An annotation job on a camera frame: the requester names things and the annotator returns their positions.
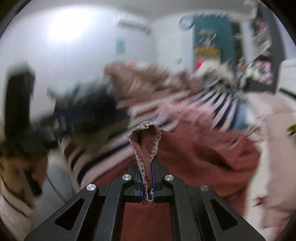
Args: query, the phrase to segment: teal curtain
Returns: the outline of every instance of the teal curtain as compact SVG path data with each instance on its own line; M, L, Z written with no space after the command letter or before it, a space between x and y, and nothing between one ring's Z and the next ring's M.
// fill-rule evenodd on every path
M194 19L194 48L202 38L198 33L204 28L214 30L217 34L214 43L221 49L221 62L231 60L235 63L234 41L229 18L216 15L197 16Z

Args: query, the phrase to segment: triangular cutout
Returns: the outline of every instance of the triangular cutout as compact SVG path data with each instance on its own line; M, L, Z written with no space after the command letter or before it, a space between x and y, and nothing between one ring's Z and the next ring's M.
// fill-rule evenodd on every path
M227 212L220 203L218 203L215 199L211 199L211 204L223 231L237 226L238 221L229 212Z
M54 223L66 230L71 230L82 208L84 199L78 199L71 207L61 214Z

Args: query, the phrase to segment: air conditioner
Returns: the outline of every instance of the air conditioner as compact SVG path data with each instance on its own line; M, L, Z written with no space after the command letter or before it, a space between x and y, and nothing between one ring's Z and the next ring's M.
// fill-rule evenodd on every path
M134 29L136 31L144 32L147 35L149 35L152 31L151 27L148 24L143 23L143 21L120 19L116 26L120 28Z

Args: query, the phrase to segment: red blanket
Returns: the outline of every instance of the red blanket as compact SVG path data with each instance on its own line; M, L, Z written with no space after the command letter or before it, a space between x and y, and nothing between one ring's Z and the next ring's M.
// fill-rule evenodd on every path
M133 139L137 153L140 151L142 156L149 155L153 143L151 133L155 132L138 131ZM230 149L240 135L231 131L193 129L181 121L174 133L161 130L157 158L168 167L170 174L181 178L186 184L209 185L243 215L246 187L257 167L260 153L247 138L242 138ZM124 174L132 163L135 163L135 159L128 159L95 183L102 185L111 182ZM121 240L171 241L169 204L127 203Z

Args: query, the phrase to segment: striped blanket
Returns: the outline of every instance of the striped blanket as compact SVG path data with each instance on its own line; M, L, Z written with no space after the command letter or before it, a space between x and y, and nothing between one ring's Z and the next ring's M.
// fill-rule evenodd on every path
M79 147L68 137L64 137L60 143L62 152L80 187L85 187L123 165L125 160L132 156L133 152L127 136L131 129L142 121L151 121L166 131L174 131L178 120L160 120L155 112L159 105L168 100L211 103L215 107L213 127L219 127L222 131L231 129L237 124L236 116L238 116L240 101L231 94L220 93L216 90L201 93L180 91L170 93L163 98L134 103L128 107L125 107L124 103L119 103L122 108L127 109L130 113L130 125L126 131L109 136L107 143L97 154Z

